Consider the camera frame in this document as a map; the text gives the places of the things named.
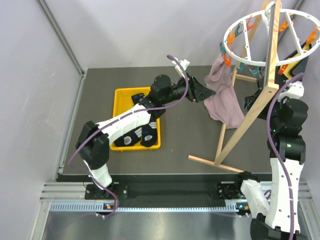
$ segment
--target pink towel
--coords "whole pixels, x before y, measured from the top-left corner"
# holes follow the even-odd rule
[[[245,116],[232,85],[230,67],[225,65],[221,54],[213,63],[210,74],[204,81],[208,89],[216,91],[215,95],[204,100],[210,117],[223,122],[227,129],[239,127]]]

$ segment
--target cable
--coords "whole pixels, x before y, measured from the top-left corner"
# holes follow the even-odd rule
[[[272,136],[271,136],[271,127],[270,127],[270,120],[271,120],[271,113],[274,109],[274,106],[276,104],[276,101],[278,100],[278,97],[279,95],[286,89],[286,87],[289,86],[289,84],[292,84],[294,82],[297,82],[297,81],[300,81],[303,76],[305,74],[303,72],[297,74],[296,76],[294,76],[293,78],[291,78],[290,80],[288,80],[277,92],[276,94],[274,95],[271,103],[270,103],[270,107],[269,107],[269,110],[268,110],[268,114],[266,116],[266,131],[267,131],[267,135],[268,135],[268,140],[269,140],[269,143],[270,143],[270,146],[274,152],[274,154],[276,155],[276,157],[278,158],[280,164],[281,164],[281,167],[284,171],[284,175],[285,175],[285,178],[288,182],[288,189],[289,189],[289,198],[290,198],[290,235],[289,235],[289,240],[292,240],[293,237],[294,237],[294,228],[295,228],[295,219],[294,219],[294,194],[293,194],[293,190],[292,190],[292,183],[291,183],[291,180],[290,180],[290,176],[289,176],[289,173],[286,169],[286,166],[285,166],[285,163],[283,161],[283,159],[281,158],[279,152],[277,151],[277,148],[275,146],[275,142],[274,140],[272,139]]]
[[[188,82],[187,73],[186,73],[186,71],[184,70],[184,68],[181,66],[181,64],[179,63],[179,61],[178,61],[175,57],[173,57],[172,55],[169,55],[169,54],[168,54],[166,57],[167,57],[168,59],[170,59],[171,61],[175,61],[175,63],[176,63],[176,64],[179,66],[179,68],[182,70],[182,73],[183,73],[183,75],[184,75],[184,80],[185,80],[185,91],[184,91],[182,97],[181,97],[178,101],[176,101],[176,102],[174,102],[174,103],[172,103],[172,104],[170,104],[170,105],[161,106],[161,107],[151,107],[151,108],[139,109],[139,110],[134,111],[134,113],[138,113],[138,112],[142,112],[142,111],[156,111],[156,110],[168,109],[168,108],[171,108],[171,107],[173,107],[173,106],[176,106],[177,104],[179,104],[179,103],[186,97],[186,95],[187,95],[187,93],[188,93],[188,88],[189,88],[189,82]],[[122,119],[124,119],[124,118],[126,118],[126,117],[128,117],[128,116],[130,116],[130,115],[132,115],[132,114],[133,114],[133,113],[130,112],[130,113],[122,116],[120,119],[122,120]],[[116,210],[117,210],[118,207],[119,207],[119,199],[117,198],[117,196],[116,196],[112,191],[110,191],[110,190],[107,189],[106,187],[102,186],[102,185],[91,175],[91,173],[90,173],[90,171],[89,171],[88,169],[83,168],[83,167],[79,167],[79,166],[74,166],[74,165],[72,164],[72,162],[74,161],[76,155],[81,151],[81,149],[82,149],[92,138],[94,138],[98,133],[100,133],[101,131],[103,131],[103,130],[106,129],[107,127],[110,127],[111,125],[115,124],[115,123],[118,122],[118,121],[119,121],[119,119],[115,119],[114,121],[108,123],[107,125],[103,126],[102,128],[96,130],[93,134],[91,134],[91,135],[75,150],[75,152],[73,153],[73,155],[72,155],[72,156],[70,157],[70,159],[68,160],[68,166],[69,166],[69,167],[71,167],[71,168],[73,168],[73,169],[78,169],[78,170],[81,170],[81,171],[86,172],[86,173],[89,175],[89,177],[92,178],[92,181],[93,181],[98,187],[100,187],[101,189],[105,190],[106,192],[108,192],[110,195],[113,196],[114,201],[115,201],[115,207],[113,208],[113,211],[112,211],[110,214],[106,215],[106,217],[110,217],[110,216],[112,216],[112,215],[116,212]]]

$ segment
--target wooden base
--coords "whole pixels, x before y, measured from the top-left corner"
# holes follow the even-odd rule
[[[231,166],[226,166],[226,165],[222,165],[222,164],[215,165],[214,161],[205,160],[203,158],[196,157],[196,156],[189,155],[188,159],[196,161],[196,162],[199,162],[199,163],[202,163],[202,164],[207,164],[207,165],[210,165],[210,166],[213,166],[213,167],[224,169],[224,170],[227,170],[227,171],[231,171],[231,172],[234,172],[234,173],[242,173],[242,172],[244,172],[243,170],[240,170],[240,169],[237,169],[237,168],[234,168],[234,167],[231,167]]]
[[[241,74],[236,74],[235,78],[239,79],[239,80],[248,81],[248,82],[251,82],[251,83],[255,83],[257,81],[257,79],[255,77],[245,76],[245,75],[241,75]]]

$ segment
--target metal floor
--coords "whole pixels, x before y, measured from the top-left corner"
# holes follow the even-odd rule
[[[299,211],[301,234],[309,236]],[[50,212],[43,240],[250,240],[251,217],[209,212],[121,212],[103,220],[83,212]]]

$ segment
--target wooden stand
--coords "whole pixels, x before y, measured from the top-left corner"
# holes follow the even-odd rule
[[[264,10],[266,8],[266,6],[268,5],[268,3],[269,3],[269,0],[264,0],[262,2],[260,10]],[[281,9],[281,0],[276,0],[273,31],[272,31],[272,36],[271,36],[271,47],[269,49],[271,55],[270,55],[269,62],[268,62],[268,64],[269,64],[269,71],[267,72],[268,82],[267,82],[266,86],[264,87],[261,94],[259,95],[257,100],[254,102],[253,106],[251,107],[251,109],[249,110],[247,115],[245,116],[241,125],[236,129],[236,131],[234,132],[234,134],[232,135],[232,137],[230,138],[230,140],[227,142],[227,144],[225,145],[225,147],[223,149],[222,149],[222,147],[223,147],[223,141],[224,141],[225,132],[226,132],[226,125],[222,124],[220,138],[219,138],[214,162],[209,161],[209,160],[205,160],[202,158],[198,158],[195,156],[191,156],[191,155],[189,155],[189,157],[188,157],[189,159],[195,160],[195,161],[197,161],[196,159],[198,159],[198,160],[201,159],[200,162],[202,162],[202,163],[209,164],[208,162],[210,162],[210,165],[212,165],[214,167],[228,170],[227,168],[230,168],[230,167],[225,166],[225,165],[221,165],[222,161],[226,158],[226,156],[230,153],[230,151],[234,148],[234,146],[237,144],[237,142],[241,139],[241,137],[245,134],[245,132],[248,130],[248,128],[251,126],[251,124],[255,121],[255,119],[258,117],[258,115],[261,113],[261,111],[266,107],[266,105],[269,103],[269,101],[273,98],[273,96],[278,91],[279,86],[277,84],[275,84],[275,74],[276,74],[280,9]],[[256,30],[258,28],[260,21],[261,21],[260,16],[255,18],[254,26],[250,30],[250,33],[248,35],[249,42],[251,42],[251,40],[253,39],[254,34],[256,33]],[[243,48],[241,57],[244,57],[245,54],[246,54],[246,49]],[[247,76],[237,74],[237,66],[239,66],[239,64],[235,66],[235,68],[232,72],[232,84],[233,85],[235,84],[236,78],[241,79],[241,80],[245,80],[245,81],[255,82],[252,80],[253,77],[247,77]]]

